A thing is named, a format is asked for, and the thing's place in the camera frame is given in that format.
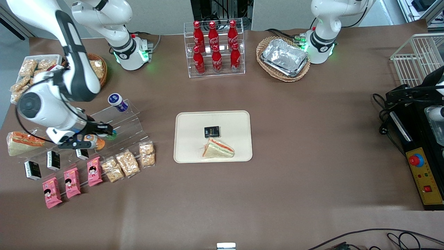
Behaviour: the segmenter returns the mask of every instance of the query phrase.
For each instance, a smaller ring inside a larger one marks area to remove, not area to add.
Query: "coca-cola bottle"
[[[222,55],[219,52],[219,45],[214,47],[213,55],[211,56],[213,60],[213,70],[215,74],[222,73]]]
[[[199,21],[194,21],[193,25],[194,25],[194,32],[193,32],[194,43],[196,44],[196,46],[199,47],[199,52],[204,53],[205,52],[205,41],[203,39],[203,32],[200,29]]]
[[[210,21],[210,32],[208,33],[208,39],[210,40],[210,48],[211,51],[219,51],[219,34],[216,31],[216,23],[214,21]]]
[[[205,64],[203,63],[203,56],[200,53],[200,49],[199,46],[194,46],[193,48],[194,50],[194,66],[196,67],[196,71],[198,75],[203,75],[205,74]]]
[[[238,43],[238,31],[236,30],[236,20],[230,21],[230,30],[228,31],[228,50],[231,51],[233,44]]]
[[[241,69],[241,53],[239,52],[239,44],[235,43],[231,46],[233,48],[231,51],[231,71],[239,72]]]

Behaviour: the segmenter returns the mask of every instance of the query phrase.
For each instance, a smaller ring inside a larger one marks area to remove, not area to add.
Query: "brown table surface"
[[[384,95],[398,84],[390,55],[426,31],[423,21],[345,28],[328,61],[290,84],[256,61],[268,32],[246,32],[245,75],[198,79],[188,78],[182,36],[163,36],[153,62],[133,72],[108,54],[105,40],[83,40],[88,52],[107,60],[109,81],[92,102],[74,106],[95,113],[112,92],[131,99],[156,143],[157,165],[49,210],[41,182],[25,178],[3,143],[1,248],[206,250],[236,242],[240,250],[307,249],[372,227],[444,238],[444,213],[422,211],[405,159],[378,133],[379,107],[371,101],[372,93]],[[31,39],[30,46],[32,55],[62,52],[55,40]],[[12,108],[0,138],[19,130]],[[250,113],[253,159],[175,163],[176,115],[217,110]],[[344,240],[389,246],[382,232]]]

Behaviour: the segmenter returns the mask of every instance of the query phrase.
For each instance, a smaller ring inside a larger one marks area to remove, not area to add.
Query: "white wire basket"
[[[410,37],[390,57],[401,84],[411,88],[422,83],[424,78],[444,65],[444,33],[416,34]]]

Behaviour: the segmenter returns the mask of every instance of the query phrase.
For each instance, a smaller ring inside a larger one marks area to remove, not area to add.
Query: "red emergency stop button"
[[[413,166],[416,166],[418,168],[420,168],[424,165],[424,158],[418,153],[410,156],[408,158],[408,161],[410,164],[412,164]]]

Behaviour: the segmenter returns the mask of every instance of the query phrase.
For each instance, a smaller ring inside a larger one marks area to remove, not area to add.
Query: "sandwich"
[[[230,146],[210,138],[202,156],[204,158],[231,158],[234,156],[234,150]]]

